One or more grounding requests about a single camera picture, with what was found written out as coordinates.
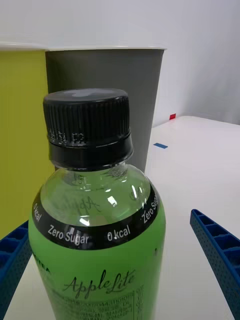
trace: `green bottle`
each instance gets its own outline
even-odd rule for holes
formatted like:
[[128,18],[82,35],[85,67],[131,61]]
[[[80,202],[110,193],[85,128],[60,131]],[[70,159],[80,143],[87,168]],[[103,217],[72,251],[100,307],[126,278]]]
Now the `green bottle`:
[[128,95],[60,91],[43,108],[59,169],[33,202],[29,240],[56,320],[153,319],[166,221],[155,187],[125,163]]

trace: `bottle neck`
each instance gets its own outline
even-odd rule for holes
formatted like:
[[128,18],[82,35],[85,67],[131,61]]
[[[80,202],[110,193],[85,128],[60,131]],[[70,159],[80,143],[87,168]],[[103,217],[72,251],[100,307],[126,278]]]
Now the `bottle neck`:
[[111,168],[99,171],[76,171],[63,170],[63,180],[71,186],[78,186],[83,190],[105,188],[106,185],[115,180],[124,180],[127,175],[128,166],[125,162],[119,163]]

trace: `bottle label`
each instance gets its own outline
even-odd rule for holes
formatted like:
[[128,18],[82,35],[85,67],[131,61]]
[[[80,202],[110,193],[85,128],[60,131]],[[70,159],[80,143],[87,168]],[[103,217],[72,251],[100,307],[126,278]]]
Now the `bottle label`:
[[106,225],[76,226],[51,217],[44,209],[39,192],[32,205],[32,218],[38,231],[60,246],[77,250],[99,250],[122,245],[143,233],[155,220],[159,202],[152,185],[143,207],[131,216]]

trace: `green liquid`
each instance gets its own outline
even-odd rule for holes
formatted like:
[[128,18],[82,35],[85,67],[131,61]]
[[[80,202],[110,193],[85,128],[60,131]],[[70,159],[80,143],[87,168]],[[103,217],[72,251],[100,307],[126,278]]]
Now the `green liquid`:
[[[60,169],[41,190],[55,219],[76,226],[121,221],[139,210],[150,183],[121,164],[99,172]],[[100,250],[77,250],[46,239],[29,219],[29,240],[57,320],[150,320],[159,285],[165,237],[159,204],[153,223],[139,236]]]

